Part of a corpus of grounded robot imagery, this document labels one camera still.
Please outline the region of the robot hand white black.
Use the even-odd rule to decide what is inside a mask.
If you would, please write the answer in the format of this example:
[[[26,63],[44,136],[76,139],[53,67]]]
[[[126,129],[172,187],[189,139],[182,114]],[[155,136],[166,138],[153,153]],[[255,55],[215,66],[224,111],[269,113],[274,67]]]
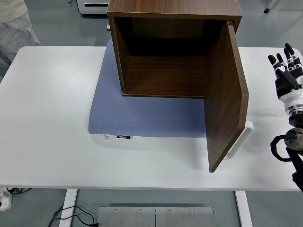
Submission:
[[[279,53],[276,56],[269,55],[268,59],[276,76],[277,97],[284,103],[289,115],[295,108],[303,106],[303,64],[288,43],[285,44],[284,54],[286,62]]]

